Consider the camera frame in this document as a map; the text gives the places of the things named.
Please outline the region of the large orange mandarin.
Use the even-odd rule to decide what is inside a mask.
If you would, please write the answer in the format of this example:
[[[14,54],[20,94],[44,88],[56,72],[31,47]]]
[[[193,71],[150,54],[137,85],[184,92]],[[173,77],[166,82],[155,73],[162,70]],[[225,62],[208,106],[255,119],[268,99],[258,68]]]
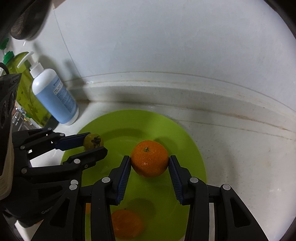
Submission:
[[[145,229],[142,219],[133,211],[119,209],[111,215],[114,235],[120,240],[139,237]]]

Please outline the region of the green dish soap bottle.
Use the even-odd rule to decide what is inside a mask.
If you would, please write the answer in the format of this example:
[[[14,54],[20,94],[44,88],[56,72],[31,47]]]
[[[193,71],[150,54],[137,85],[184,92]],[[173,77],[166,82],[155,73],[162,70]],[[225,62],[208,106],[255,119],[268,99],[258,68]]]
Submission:
[[[22,52],[17,55],[13,51],[6,51],[8,39],[1,42],[1,50],[4,52],[3,63],[10,73],[20,73],[21,80],[16,95],[16,107],[26,120],[38,128],[52,128],[58,125],[58,121],[46,110],[32,91],[33,77],[30,74],[31,64],[22,59],[29,52]]]

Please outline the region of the white blue pump bottle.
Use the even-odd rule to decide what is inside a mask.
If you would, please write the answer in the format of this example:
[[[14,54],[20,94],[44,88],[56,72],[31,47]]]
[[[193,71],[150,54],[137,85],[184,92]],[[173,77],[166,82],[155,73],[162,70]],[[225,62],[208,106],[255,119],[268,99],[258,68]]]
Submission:
[[[34,61],[33,54],[34,52],[25,54],[17,66],[20,67],[26,61],[29,62],[30,75],[33,78],[33,94],[60,124],[72,125],[79,116],[75,99],[55,70],[44,68],[40,62]]]

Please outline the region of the green plate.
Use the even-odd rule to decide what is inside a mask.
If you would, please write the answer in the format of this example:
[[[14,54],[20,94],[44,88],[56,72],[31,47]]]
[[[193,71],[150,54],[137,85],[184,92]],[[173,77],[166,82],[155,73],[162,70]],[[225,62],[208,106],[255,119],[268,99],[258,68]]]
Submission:
[[[98,117],[84,125],[80,132],[100,135],[108,150],[103,160],[83,172],[84,186],[106,177],[138,143],[147,140],[162,144],[193,176],[203,181],[207,179],[195,142],[180,125],[158,113],[119,110]],[[185,235],[189,207],[177,201],[169,172],[144,178],[131,171],[123,201],[111,207],[111,211],[120,209],[137,213],[144,222],[145,229],[138,240],[182,240]]]

